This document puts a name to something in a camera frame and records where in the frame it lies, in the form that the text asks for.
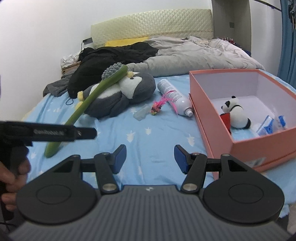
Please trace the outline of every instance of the black cord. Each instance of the black cord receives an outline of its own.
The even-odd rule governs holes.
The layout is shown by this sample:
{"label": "black cord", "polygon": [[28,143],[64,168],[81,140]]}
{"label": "black cord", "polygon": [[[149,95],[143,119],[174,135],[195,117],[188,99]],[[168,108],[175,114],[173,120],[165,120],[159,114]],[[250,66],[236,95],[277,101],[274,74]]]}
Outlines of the black cord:
{"label": "black cord", "polygon": [[83,41],[81,42],[81,49],[80,49],[80,53],[79,53],[79,55],[78,55],[78,60],[77,60],[77,61],[79,61],[79,59],[80,59],[80,55],[81,55],[81,53],[82,53],[82,44],[83,44]]}
{"label": "black cord", "polygon": [[2,218],[3,218],[3,220],[4,220],[4,222],[0,222],[0,224],[5,225],[6,228],[7,228],[7,230],[8,230],[8,232],[10,232],[10,229],[9,229],[9,227],[8,227],[9,225],[8,225],[8,223],[6,222],[5,218],[4,218],[2,208],[0,207],[0,209],[1,209],[1,213],[2,213]]}
{"label": "black cord", "polygon": [[69,98],[69,99],[66,101],[66,105],[72,105],[73,103],[74,103],[74,100],[73,100],[72,98]]}
{"label": "black cord", "polygon": [[15,224],[12,224],[12,223],[7,223],[7,222],[0,222],[0,224],[2,225],[6,225],[7,229],[9,230],[8,226],[13,226],[13,227],[17,227]]}

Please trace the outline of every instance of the panda plush toy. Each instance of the panda plush toy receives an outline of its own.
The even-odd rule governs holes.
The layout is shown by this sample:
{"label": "panda plush toy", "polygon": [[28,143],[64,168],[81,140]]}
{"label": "panda plush toy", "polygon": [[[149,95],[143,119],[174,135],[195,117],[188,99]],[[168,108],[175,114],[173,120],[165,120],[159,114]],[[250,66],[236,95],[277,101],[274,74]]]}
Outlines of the panda plush toy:
{"label": "panda plush toy", "polygon": [[[95,84],[77,94],[80,101],[76,109],[99,85]],[[128,72],[118,83],[103,91],[85,110],[85,114],[97,119],[104,116],[115,117],[128,108],[149,99],[156,89],[152,75]]]}
{"label": "panda plush toy", "polygon": [[244,109],[238,104],[238,99],[232,96],[226,101],[221,109],[230,114],[230,125],[236,129],[249,129],[251,126],[250,119],[246,116]]}

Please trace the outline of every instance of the quilted headboard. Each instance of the quilted headboard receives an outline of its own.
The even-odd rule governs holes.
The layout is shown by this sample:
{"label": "quilted headboard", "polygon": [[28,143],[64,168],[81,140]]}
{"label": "quilted headboard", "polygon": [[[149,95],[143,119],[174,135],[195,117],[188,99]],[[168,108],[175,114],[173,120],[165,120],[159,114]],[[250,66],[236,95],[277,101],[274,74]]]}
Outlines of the quilted headboard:
{"label": "quilted headboard", "polygon": [[136,13],[91,26],[94,48],[107,41],[144,36],[213,38],[210,9],[171,9]]}

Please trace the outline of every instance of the black jacket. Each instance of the black jacket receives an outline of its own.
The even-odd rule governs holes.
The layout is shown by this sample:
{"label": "black jacket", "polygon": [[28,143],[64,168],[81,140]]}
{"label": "black jacket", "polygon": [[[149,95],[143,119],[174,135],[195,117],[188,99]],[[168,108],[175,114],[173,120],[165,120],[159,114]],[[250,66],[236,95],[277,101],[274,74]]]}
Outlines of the black jacket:
{"label": "black jacket", "polygon": [[68,84],[69,96],[77,98],[77,93],[99,83],[102,74],[110,65],[121,62],[122,64],[140,63],[155,56],[158,49],[144,42],[122,47],[101,47],[96,50],[86,48],[79,56],[80,66],[70,78]]}

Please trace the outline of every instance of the blue packaging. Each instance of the blue packaging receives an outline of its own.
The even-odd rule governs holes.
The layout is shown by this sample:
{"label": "blue packaging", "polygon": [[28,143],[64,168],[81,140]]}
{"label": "blue packaging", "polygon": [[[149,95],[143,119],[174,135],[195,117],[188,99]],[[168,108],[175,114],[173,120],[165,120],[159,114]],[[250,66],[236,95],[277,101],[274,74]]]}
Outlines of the blue packaging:
{"label": "blue packaging", "polygon": [[258,128],[258,130],[256,131],[256,133],[259,136],[264,136],[267,134],[272,134],[273,133],[273,121],[274,119],[271,118],[269,115],[266,116],[265,120],[263,121],[263,123],[261,124],[261,126]]}
{"label": "blue packaging", "polygon": [[285,117],[283,115],[279,116],[279,122],[280,122],[283,130],[285,130],[286,129],[286,121],[285,121]]}

